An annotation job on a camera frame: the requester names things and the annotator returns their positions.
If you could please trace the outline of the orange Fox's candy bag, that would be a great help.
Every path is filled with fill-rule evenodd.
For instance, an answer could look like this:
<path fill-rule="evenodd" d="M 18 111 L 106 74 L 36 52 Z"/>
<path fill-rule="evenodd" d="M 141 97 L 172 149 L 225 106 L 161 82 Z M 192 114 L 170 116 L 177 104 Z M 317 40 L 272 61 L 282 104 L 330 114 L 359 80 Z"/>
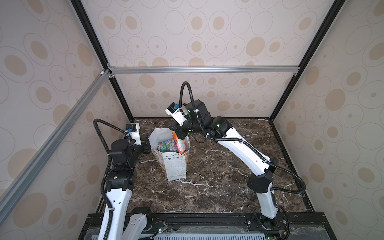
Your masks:
<path fill-rule="evenodd" d="M 173 134 L 173 139 L 175 140 L 175 143 L 177 145 L 179 154 L 181 155 L 185 154 L 188 150 L 185 140 L 179 139 L 176 132 L 174 131 L 172 131 L 172 134 Z"/>

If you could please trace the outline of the Fox's mint blossom candy bag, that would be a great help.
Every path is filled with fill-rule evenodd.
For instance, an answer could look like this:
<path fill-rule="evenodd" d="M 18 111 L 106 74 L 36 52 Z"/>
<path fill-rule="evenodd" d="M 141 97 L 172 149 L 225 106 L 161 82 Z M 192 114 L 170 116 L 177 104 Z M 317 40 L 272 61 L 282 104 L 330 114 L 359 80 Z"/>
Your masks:
<path fill-rule="evenodd" d="M 160 151 L 161 153 L 177 153 L 179 149 L 175 139 L 170 139 L 159 142 L 157 145 L 157 151 Z"/>

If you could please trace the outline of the white paper bag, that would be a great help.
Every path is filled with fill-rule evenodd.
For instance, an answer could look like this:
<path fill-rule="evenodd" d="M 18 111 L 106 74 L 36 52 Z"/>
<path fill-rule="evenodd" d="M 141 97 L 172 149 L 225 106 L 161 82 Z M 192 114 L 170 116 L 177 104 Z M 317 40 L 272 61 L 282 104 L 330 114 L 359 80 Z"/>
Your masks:
<path fill-rule="evenodd" d="M 155 129 L 151 133 L 149 140 L 151 151 L 156 160 L 166 173 L 168 181 L 184 179 L 187 176 L 187 163 L 190 151 L 190 140 L 186 137 L 184 140 L 187 144 L 187 152 L 183 155 L 177 153 L 161 153 L 157 151 L 159 142 L 173 139 L 172 131 L 169 129 Z"/>

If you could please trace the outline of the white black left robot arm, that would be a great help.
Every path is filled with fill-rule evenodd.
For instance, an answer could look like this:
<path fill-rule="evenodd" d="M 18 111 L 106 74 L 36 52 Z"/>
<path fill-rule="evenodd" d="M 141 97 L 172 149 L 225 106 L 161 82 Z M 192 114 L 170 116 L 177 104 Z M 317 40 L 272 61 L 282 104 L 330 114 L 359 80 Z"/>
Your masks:
<path fill-rule="evenodd" d="M 149 208 L 134 210 L 126 222 L 127 209 L 137 178 L 136 165 L 142 154 L 149 154 L 148 136 L 141 143 L 128 137 L 107 148 L 108 166 L 101 185 L 106 208 L 98 236 L 99 240 L 138 240 L 151 224 Z"/>

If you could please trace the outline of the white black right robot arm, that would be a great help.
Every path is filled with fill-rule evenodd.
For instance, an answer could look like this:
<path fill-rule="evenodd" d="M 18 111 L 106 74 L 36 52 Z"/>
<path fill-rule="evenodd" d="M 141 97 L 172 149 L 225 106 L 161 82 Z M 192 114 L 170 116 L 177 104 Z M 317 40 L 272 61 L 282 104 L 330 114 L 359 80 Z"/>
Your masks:
<path fill-rule="evenodd" d="M 236 155 L 252 172 L 247 185 L 257 194 L 262 216 L 270 220 L 275 219 L 278 207 L 272 190 L 275 167 L 272 166 L 271 158 L 253 148 L 226 119 L 211 117 L 203 102 L 196 100 L 195 105 L 196 110 L 193 109 L 192 103 L 189 103 L 184 111 L 176 103 L 171 103 L 166 113 L 175 122 L 169 129 L 180 139 L 185 139 L 192 133 L 202 134 Z"/>

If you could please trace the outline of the silver aluminium back rail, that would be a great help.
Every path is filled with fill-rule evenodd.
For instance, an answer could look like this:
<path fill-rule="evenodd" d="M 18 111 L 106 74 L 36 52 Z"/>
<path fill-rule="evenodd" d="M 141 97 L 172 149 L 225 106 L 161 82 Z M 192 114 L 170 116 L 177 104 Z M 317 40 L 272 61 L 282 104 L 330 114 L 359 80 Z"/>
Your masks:
<path fill-rule="evenodd" d="M 297 73 L 299 66 L 111 67 L 113 74 Z"/>

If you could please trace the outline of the silver aluminium rail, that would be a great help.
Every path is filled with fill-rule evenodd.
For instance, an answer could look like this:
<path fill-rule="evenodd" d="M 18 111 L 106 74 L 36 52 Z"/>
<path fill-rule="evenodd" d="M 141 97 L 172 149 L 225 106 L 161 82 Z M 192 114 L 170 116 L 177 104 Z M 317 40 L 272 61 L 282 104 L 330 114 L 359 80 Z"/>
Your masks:
<path fill-rule="evenodd" d="M 4 224 L 17 203 L 110 75 L 111 70 L 107 69 L 103 70 L 102 75 L 98 75 L 2 196 L 1 225 Z"/>
<path fill-rule="evenodd" d="M 113 74 L 297 73 L 299 66 L 111 67 Z"/>

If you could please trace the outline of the black corner frame post left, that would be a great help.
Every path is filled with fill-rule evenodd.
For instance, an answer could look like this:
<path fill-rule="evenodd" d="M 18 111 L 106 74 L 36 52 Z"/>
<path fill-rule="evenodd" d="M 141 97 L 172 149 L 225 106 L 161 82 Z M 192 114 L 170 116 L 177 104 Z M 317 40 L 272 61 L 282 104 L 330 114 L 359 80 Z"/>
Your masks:
<path fill-rule="evenodd" d="M 81 25 L 83 26 L 83 29 L 93 47 L 94 52 L 96 53 L 96 56 L 101 63 L 102 67 L 104 70 L 108 70 L 111 72 L 112 67 L 109 65 L 109 61 L 107 59 L 107 56 L 104 52 L 104 49 L 101 45 L 101 42 L 99 41 L 99 38 L 97 37 L 97 34 L 93 28 L 93 25 L 88 17 L 88 14 L 86 13 L 86 9 L 82 3 L 82 1 L 78 0 L 71 0 L 70 1 L 71 5 L 74 8 L 74 11 L 77 15 L 77 17 L 80 20 Z M 112 88 L 130 122 L 133 122 L 135 120 L 128 103 L 123 95 L 123 91 L 116 79 L 116 77 L 111 74 L 111 77 L 109 78 L 109 81 L 112 85 Z"/>

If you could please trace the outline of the black corner frame post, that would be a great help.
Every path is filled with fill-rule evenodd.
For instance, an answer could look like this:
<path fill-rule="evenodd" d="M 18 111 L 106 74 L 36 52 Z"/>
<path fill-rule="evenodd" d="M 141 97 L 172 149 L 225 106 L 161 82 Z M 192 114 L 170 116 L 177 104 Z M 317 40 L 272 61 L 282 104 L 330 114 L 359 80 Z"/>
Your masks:
<path fill-rule="evenodd" d="M 326 14 L 324 20 L 321 22 L 321 25 L 318 29 L 318 31 L 315 34 L 314 39 L 312 40 L 311 44 L 309 45 L 306 53 L 304 54 L 303 59 L 301 60 L 299 64 L 299 70 L 296 74 L 293 75 L 291 80 L 289 81 L 288 86 L 286 87 L 285 91 L 283 92 L 283 95 L 281 96 L 280 100 L 278 101 L 278 104 L 276 105 L 275 109 L 273 110 L 271 116 L 269 117 L 269 122 L 273 123 L 279 113 L 281 112 L 284 104 L 288 100 L 289 96 L 291 95 L 292 91 L 294 90 L 295 86 L 297 85 L 297 82 L 299 81 L 300 77 L 306 70 L 308 64 L 310 63 L 311 59 L 315 55 L 316 51 L 318 50 L 320 44 L 324 40 L 326 34 L 329 32 L 332 24 L 336 20 L 338 14 L 340 13 L 341 9 L 345 5 L 347 1 L 346 0 L 337 0 L 334 1 L 331 5 L 330 10 Z"/>
<path fill-rule="evenodd" d="M 102 67 L 104 70 L 108 70 L 111 72 L 112 67 L 109 65 L 109 61 L 107 59 L 107 56 L 104 52 L 104 49 L 101 45 L 101 42 L 99 41 L 99 38 L 97 37 L 97 34 L 93 28 L 93 25 L 88 17 L 88 14 L 86 13 L 86 9 L 82 3 L 82 1 L 78 0 L 71 0 L 70 1 L 71 5 L 74 8 L 74 11 L 77 15 L 77 17 L 80 20 L 81 25 L 83 26 L 83 29 L 93 47 L 94 52 L 96 53 L 96 56 L 101 63 Z M 109 81 L 112 85 L 112 88 L 130 122 L 133 122 L 135 120 L 128 103 L 123 95 L 123 91 L 116 79 L 116 77 L 111 74 L 111 77 L 109 78 Z"/>

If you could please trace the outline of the silver aluminium left rail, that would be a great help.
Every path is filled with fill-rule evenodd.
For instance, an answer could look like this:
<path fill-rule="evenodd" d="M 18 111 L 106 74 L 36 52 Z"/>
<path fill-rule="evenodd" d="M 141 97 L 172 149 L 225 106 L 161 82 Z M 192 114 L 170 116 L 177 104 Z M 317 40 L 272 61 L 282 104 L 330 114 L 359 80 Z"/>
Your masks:
<path fill-rule="evenodd" d="M 4 224 L 17 203 L 110 75 L 111 70 L 107 69 L 103 70 L 102 75 L 98 75 L 2 196 L 1 225 Z"/>

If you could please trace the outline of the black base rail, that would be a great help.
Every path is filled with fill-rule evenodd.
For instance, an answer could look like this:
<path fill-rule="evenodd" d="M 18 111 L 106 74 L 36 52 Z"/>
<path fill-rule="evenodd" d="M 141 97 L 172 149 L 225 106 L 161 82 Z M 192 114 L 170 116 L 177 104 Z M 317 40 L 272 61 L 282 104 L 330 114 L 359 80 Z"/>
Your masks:
<path fill-rule="evenodd" d="M 278 212 L 274 220 L 260 213 L 152 213 L 135 208 L 123 218 L 123 230 L 130 217 L 144 218 L 139 239 L 155 240 L 334 240 L 324 213 Z"/>

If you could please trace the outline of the black corner frame post right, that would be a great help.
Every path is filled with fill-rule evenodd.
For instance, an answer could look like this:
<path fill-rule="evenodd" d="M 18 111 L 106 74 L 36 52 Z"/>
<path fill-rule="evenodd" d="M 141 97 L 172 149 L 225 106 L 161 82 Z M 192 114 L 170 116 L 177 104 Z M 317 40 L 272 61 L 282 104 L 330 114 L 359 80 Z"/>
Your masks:
<path fill-rule="evenodd" d="M 347 1 L 346 0 L 337 0 L 334 1 L 331 5 L 330 10 L 326 14 L 324 20 L 321 22 L 321 25 L 318 29 L 318 31 L 315 34 L 314 39 L 312 40 L 311 44 L 309 45 L 306 53 L 304 54 L 303 59 L 301 60 L 299 64 L 299 70 L 296 74 L 293 75 L 291 80 L 289 81 L 288 86 L 286 87 L 285 91 L 283 92 L 283 95 L 281 96 L 280 100 L 278 101 L 278 104 L 276 105 L 275 109 L 273 110 L 271 116 L 269 117 L 269 122 L 273 123 L 279 113 L 281 112 L 284 104 L 288 100 L 289 96 L 291 95 L 292 91 L 294 90 L 295 86 L 297 85 L 297 82 L 299 81 L 300 77 L 306 70 L 308 64 L 310 63 L 311 59 L 315 55 L 316 51 L 318 50 L 320 44 L 324 40 L 326 34 L 329 32 L 332 24 L 336 20 L 338 14 L 340 13 L 341 9 L 345 5 Z"/>

